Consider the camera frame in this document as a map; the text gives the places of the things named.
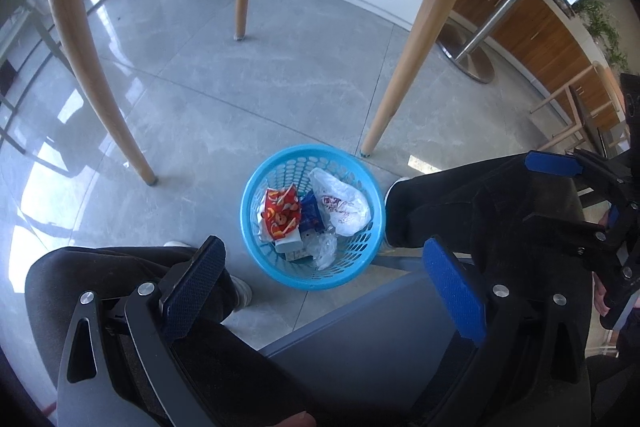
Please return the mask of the person's right hand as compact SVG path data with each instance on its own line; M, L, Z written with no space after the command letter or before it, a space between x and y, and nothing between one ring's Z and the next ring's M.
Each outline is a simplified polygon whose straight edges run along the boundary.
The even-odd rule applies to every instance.
M604 297L606 295L606 289L596 273L592 273L593 278L593 306L598 311L601 317L605 317L610 311L610 308L605 304Z

